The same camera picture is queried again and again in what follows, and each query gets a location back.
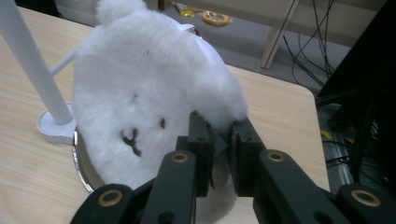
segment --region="white lamp base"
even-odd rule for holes
[[[67,108],[72,112],[72,103],[66,103]],[[57,124],[48,110],[44,111],[37,121],[37,129],[44,138],[53,144],[73,145],[73,132],[76,129],[76,121],[60,125]]]

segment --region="white pole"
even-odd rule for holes
[[[35,90],[55,122],[64,125],[72,121],[73,116],[13,0],[1,1],[0,33],[35,86]]]

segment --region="white fur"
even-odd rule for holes
[[[247,115],[240,86],[214,49],[142,6],[141,0],[102,0],[103,25],[75,57],[73,107],[92,165],[107,184],[133,189],[153,178],[177,137],[188,134],[191,111],[220,132]],[[121,132],[131,139],[133,129],[140,157],[121,139]],[[217,189],[198,199],[198,223],[213,223],[233,206],[226,163],[215,164]]]

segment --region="light wood tabletop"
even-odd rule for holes
[[[20,9],[48,66],[88,35],[91,27]],[[240,81],[248,116],[268,148],[289,153],[314,182],[329,188],[318,117],[310,91],[229,67]],[[72,101],[73,64],[55,77]],[[53,145],[36,129],[44,104],[0,37],[0,223],[69,223],[88,197],[72,147]],[[251,199],[240,198],[219,223],[257,223]]]

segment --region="black stitched nose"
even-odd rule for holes
[[[128,138],[124,135],[123,130],[122,130],[122,131],[121,131],[121,137],[122,137],[122,141],[123,141],[126,145],[128,145],[128,146],[130,146],[130,147],[132,148],[132,152],[133,152],[136,156],[140,157],[140,155],[142,155],[142,151],[139,150],[139,149],[137,149],[137,147],[136,147],[136,138],[137,138],[138,133],[139,133],[139,131],[138,131],[137,129],[133,129],[133,130],[132,130],[132,139],[128,139]]]

